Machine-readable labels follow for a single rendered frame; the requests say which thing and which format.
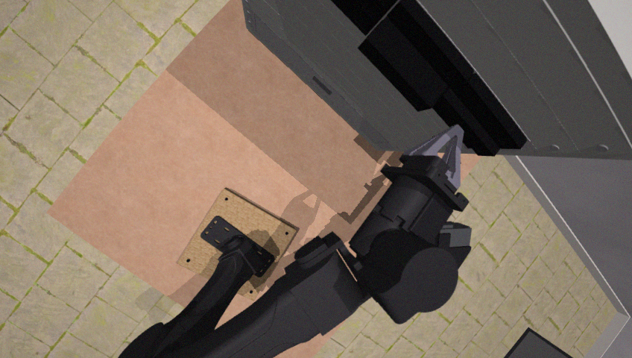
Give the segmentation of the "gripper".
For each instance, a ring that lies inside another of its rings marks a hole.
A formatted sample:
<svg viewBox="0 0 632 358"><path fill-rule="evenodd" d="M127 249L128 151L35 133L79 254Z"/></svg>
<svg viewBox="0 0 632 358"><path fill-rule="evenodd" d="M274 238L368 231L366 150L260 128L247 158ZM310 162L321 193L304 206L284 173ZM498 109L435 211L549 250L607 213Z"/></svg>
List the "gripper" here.
<svg viewBox="0 0 632 358"><path fill-rule="evenodd" d="M402 167L387 163L381 173L392 182L373 211L394 221L402 219L399 227L409 230L429 199L435 193L450 208L463 212L469 200L456 191L461 185L461 148L464 130L453 125L443 132L405 151L399 158ZM448 142L440 158L437 152ZM414 156L413 156L414 155ZM394 183L393 183L394 182Z"/></svg>

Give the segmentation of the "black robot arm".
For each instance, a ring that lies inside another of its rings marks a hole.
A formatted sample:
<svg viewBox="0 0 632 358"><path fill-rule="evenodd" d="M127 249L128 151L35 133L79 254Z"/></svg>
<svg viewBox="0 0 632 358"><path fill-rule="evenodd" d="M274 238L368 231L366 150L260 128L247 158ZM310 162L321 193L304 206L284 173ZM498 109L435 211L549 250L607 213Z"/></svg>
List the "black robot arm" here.
<svg viewBox="0 0 632 358"><path fill-rule="evenodd" d="M399 217L392 222L372 210L348 242L356 257L333 231L316 236L265 294L217 329L238 290L275 258L215 216L200 235L223 253L211 278L181 313L149 327L118 358L274 358L324 336L370 295L396 324L435 311L452 297L471 251L472 228L447 222L452 212L434 193L412 235Z"/></svg>

